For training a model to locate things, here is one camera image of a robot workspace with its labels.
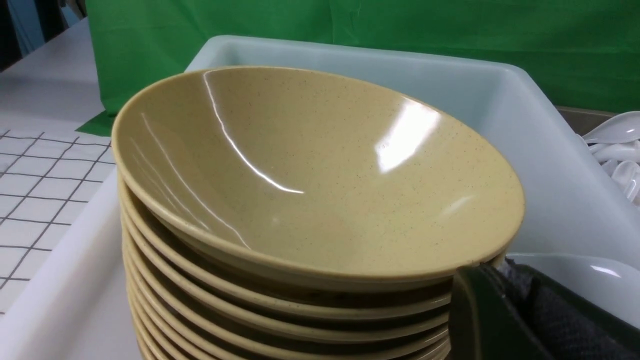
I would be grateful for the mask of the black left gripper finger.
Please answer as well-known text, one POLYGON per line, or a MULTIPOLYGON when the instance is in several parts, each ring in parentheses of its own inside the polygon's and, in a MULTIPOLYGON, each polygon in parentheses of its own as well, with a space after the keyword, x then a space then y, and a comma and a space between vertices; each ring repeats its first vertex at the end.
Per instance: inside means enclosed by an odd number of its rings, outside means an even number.
POLYGON ((451 360, 637 360, 639 330, 528 265, 457 269, 451 360))

